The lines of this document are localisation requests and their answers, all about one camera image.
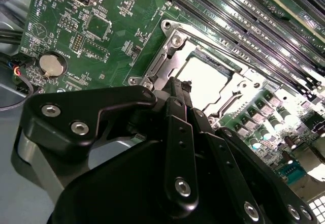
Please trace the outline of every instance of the expansion slot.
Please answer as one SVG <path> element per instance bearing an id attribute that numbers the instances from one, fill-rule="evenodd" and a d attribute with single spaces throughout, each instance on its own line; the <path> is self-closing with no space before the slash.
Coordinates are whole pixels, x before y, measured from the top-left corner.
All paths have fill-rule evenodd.
<path id="1" fill-rule="evenodd" d="M 258 35 L 256 35 L 256 33 L 251 30 L 251 34 L 254 34 L 257 39 L 254 39 L 252 37 L 249 37 L 248 30 L 245 29 L 245 27 L 240 27 L 238 26 L 238 24 L 232 20 L 232 17 L 229 14 L 224 14 L 223 12 L 221 12 L 221 7 L 217 6 L 215 3 L 213 3 L 212 0 L 195 0 L 197 3 L 199 3 L 201 6 L 203 6 L 204 8 L 206 8 L 207 10 L 209 10 L 211 13 L 213 13 L 214 15 L 217 15 L 219 17 L 222 17 L 224 21 L 226 21 L 227 24 L 231 23 L 231 27 L 234 28 L 236 27 L 236 31 L 240 33 L 241 36 L 246 37 L 248 39 L 251 40 L 252 43 L 256 43 L 257 41 L 259 41 L 259 39 L 261 37 L 259 37 Z M 302 79 L 307 79 L 307 83 L 311 86 L 309 87 L 310 89 L 313 88 L 313 86 L 316 86 L 318 81 L 314 78 L 310 78 L 309 74 L 307 74 L 304 70 L 299 70 L 298 68 L 296 68 L 295 66 L 293 66 L 291 64 L 291 62 L 287 62 L 286 61 L 286 57 L 284 57 L 284 55 L 282 55 L 282 53 L 278 53 L 276 55 L 277 52 L 279 52 L 279 50 L 276 50 L 277 48 L 275 48 L 273 46 L 273 43 L 266 43 L 267 46 L 265 46 L 264 44 L 260 43 L 260 46 L 263 47 L 265 50 L 268 50 L 268 55 L 275 55 L 277 57 L 277 59 L 282 63 L 282 65 L 288 67 L 288 69 L 295 74 L 297 77 L 302 78 Z"/>
<path id="2" fill-rule="evenodd" d="M 276 4 L 278 4 L 281 8 L 283 8 L 287 13 L 289 13 L 295 20 L 297 20 L 301 25 L 303 25 L 306 29 L 311 31 L 317 38 L 319 38 L 322 42 L 325 43 L 325 39 L 317 34 L 311 27 L 309 27 L 299 16 L 297 16 L 295 13 L 293 13 L 291 10 L 289 10 L 281 1 L 279 0 L 272 0 Z"/>
<path id="3" fill-rule="evenodd" d="M 240 9 L 242 9 L 247 15 L 251 15 L 253 18 L 256 19 L 256 17 L 254 17 L 251 13 L 254 13 L 248 6 L 243 5 L 239 0 L 231 0 L 233 3 L 237 3 L 238 7 Z M 260 5 L 258 2 L 256 2 L 255 0 L 247 0 L 248 2 L 254 4 L 258 9 L 259 12 L 263 13 L 264 15 L 266 15 L 267 13 L 269 13 L 269 10 L 267 10 L 264 6 Z M 316 49 L 315 47 L 313 47 L 308 41 L 306 41 L 303 37 L 301 37 L 295 30 L 291 29 L 289 26 L 287 26 L 286 24 L 280 23 L 278 20 L 274 19 L 272 16 L 268 16 L 269 20 L 275 25 L 271 25 L 268 23 L 267 20 L 264 20 L 263 18 L 258 18 L 258 20 L 264 24 L 266 27 L 268 27 L 269 29 L 271 29 L 274 33 L 276 33 L 279 36 L 283 36 L 283 34 L 279 33 L 279 30 L 277 30 L 277 26 L 281 27 L 282 30 L 284 30 L 286 33 L 288 33 L 291 37 L 287 37 L 287 39 L 295 39 L 297 40 L 297 42 L 294 42 L 293 45 L 297 46 L 299 43 L 303 44 L 307 49 L 309 49 L 311 52 L 313 52 L 315 55 L 319 56 L 319 59 L 322 59 L 323 57 L 323 53 L 321 51 L 319 51 L 318 49 Z M 312 61 L 312 63 L 317 66 L 320 67 L 321 66 L 318 64 L 318 61 Z"/>

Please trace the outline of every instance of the silver screw head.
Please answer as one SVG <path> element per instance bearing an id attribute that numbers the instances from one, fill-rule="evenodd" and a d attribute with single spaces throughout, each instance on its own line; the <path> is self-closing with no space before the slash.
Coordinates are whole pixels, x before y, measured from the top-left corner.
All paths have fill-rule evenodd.
<path id="1" fill-rule="evenodd" d="M 87 124 L 81 121 L 75 121 L 71 124 L 71 130 L 78 135 L 85 135 L 89 132 L 89 127 Z"/>
<path id="2" fill-rule="evenodd" d="M 60 108 L 55 105 L 44 105 L 41 110 L 43 115 L 48 117 L 57 117 L 61 114 Z"/>
<path id="3" fill-rule="evenodd" d="M 134 78 L 130 78 L 129 83 L 130 85 L 136 85 L 137 81 Z"/>
<path id="4" fill-rule="evenodd" d="M 312 220 L 311 215 L 303 206 L 301 206 L 300 209 L 301 209 L 301 212 L 304 214 L 305 217 L 307 217 L 308 220 Z"/>
<path id="5" fill-rule="evenodd" d="M 288 211 L 296 220 L 300 220 L 298 211 L 296 211 L 292 205 L 288 205 Z"/>
<path id="6" fill-rule="evenodd" d="M 190 186 L 184 179 L 181 179 L 181 178 L 176 179 L 175 189 L 180 195 L 182 195 L 184 197 L 188 197 L 191 194 Z"/>
<path id="7" fill-rule="evenodd" d="M 153 88 L 152 83 L 149 83 L 149 82 L 144 82 L 144 83 L 143 83 L 143 86 L 144 86 L 145 88 L 147 88 L 148 90 L 152 90 L 152 88 Z"/>
<path id="8" fill-rule="evenodd" d="M 225 130 L 224 133 L 228 136 L 228 137 L 232 137 L 233 134 L 229 131 L 229 130 Z"/>
<path id="9" fill-rule="evenodd" d="M 196 111 L 197 115 L 199 115 L 200 117 L 204 117 L 204 113 L 200 110 Z"/>
<path id="10" fill-rule="evenodd" d="M 183 41 L 182 38 L 179 37 L 178 35 L 173 36 L 172 38 L 172 44 L 174 47 L 178 48 L 182 45 Z"/>
<path id="11" fill-rule="evenodd" d="M 259 215 L 257 210 L 254 208 L 254 206 L 250 202 L 245 202 L 244 204 L 244 209 L 246 214 L 253 220 L 253 221 L 258 221 L 259 220 Z"/>

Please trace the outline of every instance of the black plastic part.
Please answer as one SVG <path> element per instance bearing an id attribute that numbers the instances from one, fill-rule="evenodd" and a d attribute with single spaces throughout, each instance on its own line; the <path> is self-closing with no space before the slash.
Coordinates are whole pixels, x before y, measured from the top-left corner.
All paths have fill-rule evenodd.
<path id="1" fill-rule="evenodd" d="M 199 202 L 193 132 L 191 124 L 186 122 L 184 103 L 170 97 L 166 101 L 166 108 L 166 159 L 161 206 L 170 216 L 184 218 L 195 210 Z M 189 185 L 189 196 L 182 196 L 176 191 L 177 179 Z"/>
<path id="2" fill-rule="evenodd" d="M 305 12 L 320 25 L 325 25 L 325 3 L 323 0 L 294 0 Z"/>
<path id="3" fill-rule="evenodd" d="M 234 155 L 237 164 L 251 189 L 255 200 L 272 221 L 272 223 L 314 223 L 317 218 L 308 205 L 303 202 L 233 131 L 228 136 L 226 127 L 220 127 L 215 134 L 222 137 Z M 291 205 L 298 212 L 300 220 L 296 220 L 289 212 Z M 301 211 L 301 207 L 309 210 L 312 220 Z"/>
<path id="4" fill-rule="evenodd" d="M 189 112 L 189 119 L 194 126 L 195 142 L 200 142 L 201 151 L 210 159 L 210 164 L 215 167 L 221 176 L 221 181 L 226 185 L 225 191 L 232 203 L 231 212 L 237 216 L 238 222 L 241 219 L 244 223 L 265 223 L 262 212 L 242 175 L 239 167 L 223 138 L 214 135 L 208 118 L 200 116 L 199 110 L 192 108 Z M 245 203 L 251 204 L 258 212 L 258 220 L 251 219 L 245 212 Z"/>
<path id="5" fill-rule="evenodd" d="M 43 115 L 41 108 L 48 104 L 59 107 L 60 115 Z M 142 86 L 42 94 L 25 103 L 20 126 L 31 141 L 67 161 L 80 161 L 98 138 L 101 121 L 121 111 L 151 109 L 155 104 L 155 95 Z M 89 132 L 82 136 L 73 133 L 75 121 L 87 124 Z"/>

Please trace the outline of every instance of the capacitor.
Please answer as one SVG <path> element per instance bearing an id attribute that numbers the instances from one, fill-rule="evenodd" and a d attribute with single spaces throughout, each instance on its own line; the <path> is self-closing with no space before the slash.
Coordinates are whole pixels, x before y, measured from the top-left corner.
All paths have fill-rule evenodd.
<path id="1" fill-rule="evenodd" d="M 290 149 L 295 149 L 297 147 L 297 145 L 289 136 L 284 137 L 284 141 Z"/>
<path id="2" fill-rule="evenodd" d="M 270 119 L 270 124 L 277 132 L 283 129 L 283 125 L 277 119 Z"/>
<path id="3" fill-rule="evenodd" d="M 272 134 L 267 129 L 261 129 L 260 134 L 264 140 L 269 140 L 272 138 Z"/>
<path id="4" fill-rule="evenodd" d="M 291 115 L 287 110 L 280 111 L 280 115 L 285 122 L 291 122 L 295 119 L 295 116 Z"/>
<path id="5" fill-rule="evenodd" d="M 257 138 L 251 138 L 249 140 L 250 145 L 253 147 L 253 149 L 259 149 L 260 146 L 262 145 Z"/>
<path id="6" fill-rule="evenodd" d="M 287 162 L 289 165 L 292 164 L 294 162 L 294 160 L 292 159 L 292 157 L 289 155 L 288 152 L 283 151 L 282 152 L 282 157 L 285 160 L 285 162 Z"/>

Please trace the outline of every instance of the ram slot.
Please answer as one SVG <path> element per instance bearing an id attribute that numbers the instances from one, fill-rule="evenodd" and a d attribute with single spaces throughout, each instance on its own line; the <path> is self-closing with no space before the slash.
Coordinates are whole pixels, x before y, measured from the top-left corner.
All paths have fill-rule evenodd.
<path id="1" fill-rule="evenodd" d="M 232 2 L 232 4 L 237 4 L 237 8 L 242 9 L 245 12 L 246 16 L 250 15 L 251 18 L 256 19 L 256 17 L 251 14 L 252 10 L 247 5 L 243 5 L 239 0 L 230 0 L 230 1 Z M 269 10 L 267 10 L 264 6 L 257 3 L 255 0 L 247 0 L 247 1 L 254 4 L 259 9 L 259 11 L 262 12 L 264 15 L 269 14 Z M 282 30 L 284 30 L 286 33 L 288 33 L 288 38 L 290 39 L 290 41 L 287 41 L 288 43 L 291 43 L 291 45 L 294 45 L 296 48 L 298 48 L 300 50 L 300 52 L 305 52 L 308 55 L 309 55 L 309 52 L 314 53 L 316 58 L 313 57 L 314 60 L 310 59 L 310 62 L 312 64 L 314 64 L 316 66 L 316 68 L 320 68 L 320 69 L 322 68 L 322 66 L 318 63 L 319 60 L 323 59 L 323 53 L 321 51 L 319 51 L 314 46 L 312 46 L 308 41 L 306 41 L 303 37 L 301 37 L 301 35 L 299 35 L 296 31 L 294 31 L 287 25 L 280 23 L 279 21 L 274 19 L 272 16 L 269 16 L 269 15 L 267 15 L 267 16 L 268 16 L 269 20 L 275 26 L 269 24 L 268 21 L 264 20 L 263 18 L 258 18 L 259 21 L 261 22 L 261 24 L 265 25 L 272 32 L 274 32 L 278 36 L 282 37 L 283 33 L 279 32 L 279 30 L 277 29 L 277 27 L 280 27 Z M 301 49 L 299 47 L 299 44 L 304 45 L 305 49 Z M 304 59 L 301 62 L 306 66 L 310 66 L 310 63 L 305 61 Z"/>
<path id="2" fill-rule="evenodd" d="M 257 39 L 253 39 L 252 37 L 250 37 L 250 35 L 247 32 L 248 30 L 245 29 L 245 27 L 239 26 L 241 23 L 239 23 L 239 25 L 238 25 L 234 20 L 231 19 L 231 16 L 229 14 L 225 14 L 225 13 L 221 12 L 220 10 L 222 8 L 219 7 L 212 0 L 194 0 L 194 1 L 196 1 L 198 4 L 200 4 L 205 9 L 209 10 L 212 14 L 218 16 L 219 18 L 221 17 L 223 19 L 223 21 L 225 23 L 227 23 L 228 26 L 230 26 L 236 32 L 240 33 L 240 36 L 245 37 L 246 39 L 250 39 L 251 43 L 256 44 L 257 40 L 259 40 L 260 37 L 258 37 L 253 30 L 250 33 L 257 36 Z M 314 79 L 313 77 L 311 77 L 306 71 L 304 71 L 303 69 L 301 69 L 301 70 L 298 69 L 297 67 L 295 67 L 294 65 L 291 64 L 291 61 L 287 61 L 288 57 L 284 56 L 280 52 L 279 48 L 276 46 L 275 43 L 271 42 L 271 40 L 269 40 L 269 39 L 267 39 L 267 40 L 263 39 L 263 42 L 265 43 L 265 45 L 263 45 L 262 43 L 259 42 L 259 46 L 262 47 L 264 50 L 268 50 L 267 55 L 272 56 L 272 54 L 273 54 L 273 56 L 275 56 L 276 59 L 279 60 L 283 66 L 287 67 L 292 74 L 294 74 L 298 78 L 306 80 L 309 89 L 314 89 L 315 86 L 318 85 L 318 81 L 316 79 Z"/>
<path id="3" fill-rule="evenodd" d="M 171 0 L 172 4 L 178 9 L 185 12 L 187 15 L 191 16 L 193 19 L 203 23 L 206 27 L 211 29 L 213 32 L 219 34 L 223 39 L 227 39 L 234 46 L 239 46 L 236 39 L 231 38 L 227 34 L 225 34 L 221 29 L 219 29 L 216 25 L 212 24 L 206 17 L 204 17 L 204 13 L 198 10 L 196 7 L 187 3 L 185 0 Z M 300 84 L 298 84 L 290 74 L 287 74 L 279 67 L 275 67 L 273 63 L 267 60 L 265 57 L 256 56 L 256 54 L 252 51 L 243 50 L 248 54 L 249 57 L 253 57 L 253 60 L 259 66 L 268 69 L 275 76 L 279 77 L 282 81 L 285 81 L 286 84 L 289 84 L 292 88 L 294 88 L 297 92 L 302 95 L 306 94 L 306 91 L 302 88 Z"/>
<path id="4" fill-rule="evenodd" d="M 304 62 L 304 65 L 308 67 L 311 70 L 314 70 L 318 73 L 320 73 L 322 76 L 325 76 L 325 71 L 322 68 L 313 66 L 313 61 L 304 53 L 301 51 L 300 48 L 294 46 L 291 41 L 286 40 L 286 38 L 283 38 L 281 35 L 272 32 L 271 29 L 269 29 L 265 24 L 258 21 L 258 19 L 254 16 L 252 16 L 250 13 L 245 11 L 240 5 L 236 4 L 232 0 L 221 0 L 226 5 L 230 6 L 232 9 L 234 9 L 241 17 L 242 19 L 246 19 L 247 22 L 250 22 L 255 27 L 266 33 L 268 36 L 272 37 L 277 43 L 281 44 L 286 50 L 288 50 L 290 53 L 294 54 L 295 57 L 302 61 L 307 60 L 307 62 Z"/>

